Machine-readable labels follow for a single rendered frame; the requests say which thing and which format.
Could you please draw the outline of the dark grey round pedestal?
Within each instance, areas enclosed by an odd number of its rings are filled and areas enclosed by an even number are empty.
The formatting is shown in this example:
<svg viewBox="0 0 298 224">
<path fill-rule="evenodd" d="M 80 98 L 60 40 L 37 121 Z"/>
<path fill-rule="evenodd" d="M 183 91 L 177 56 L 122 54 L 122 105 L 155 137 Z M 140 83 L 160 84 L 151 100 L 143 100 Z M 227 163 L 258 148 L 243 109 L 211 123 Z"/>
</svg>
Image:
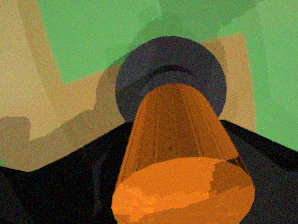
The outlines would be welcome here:
<svg viewBox="0 0 298 224">
<path fill-rule="evenodd" d="M 142 100 L 165 84 L 192 85 L 220 117 L 226 103 L 226 77 L 213 53 L 181 36 L 146 41 L 126 57 L 116 77 L 116 103 L 125 123 L 134 123 Z"/>
</svg>

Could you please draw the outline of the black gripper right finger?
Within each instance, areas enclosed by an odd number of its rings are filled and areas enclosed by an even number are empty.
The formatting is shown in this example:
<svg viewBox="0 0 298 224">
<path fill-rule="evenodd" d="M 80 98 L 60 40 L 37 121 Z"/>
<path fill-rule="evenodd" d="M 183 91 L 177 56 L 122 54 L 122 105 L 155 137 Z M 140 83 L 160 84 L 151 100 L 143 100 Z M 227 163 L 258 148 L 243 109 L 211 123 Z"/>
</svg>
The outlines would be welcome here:
<svg viewBox="0 0 298 224">
<path fill-rule="evenodd" d="M 239 224 L 298 224 L 298 151 L 220 119 L 255 186 Z"/>
</svg>

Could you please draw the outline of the orange knob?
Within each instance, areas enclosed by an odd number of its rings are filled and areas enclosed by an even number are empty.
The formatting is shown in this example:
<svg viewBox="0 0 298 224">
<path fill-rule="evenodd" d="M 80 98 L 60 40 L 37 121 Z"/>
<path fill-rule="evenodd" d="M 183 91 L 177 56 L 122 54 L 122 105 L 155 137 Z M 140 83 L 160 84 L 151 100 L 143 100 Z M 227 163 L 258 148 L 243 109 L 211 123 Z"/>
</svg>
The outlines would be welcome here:
<svg viewBox="0 0 298 224">
<path fill-rule="evenodd" d="M 165 84 L 142 100 L 112 212 L 118 224 L 238 224 L 255 186 L 220 117 L 192 85 Z"/>
</svg>

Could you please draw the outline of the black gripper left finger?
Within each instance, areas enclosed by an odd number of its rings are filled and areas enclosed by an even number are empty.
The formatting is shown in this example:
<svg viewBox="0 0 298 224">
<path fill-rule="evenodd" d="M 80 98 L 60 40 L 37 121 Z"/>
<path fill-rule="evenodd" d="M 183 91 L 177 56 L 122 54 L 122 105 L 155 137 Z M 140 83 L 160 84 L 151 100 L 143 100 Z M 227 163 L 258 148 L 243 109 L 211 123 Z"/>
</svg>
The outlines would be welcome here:
<svg viewBox="0 0 298 224">
<path fill-rule="evenodd" d="M 0 218 L 13 224 L 117 224 L 112 196 L 134 123 L 36 171 L 0 167 Z"/>
</svg>

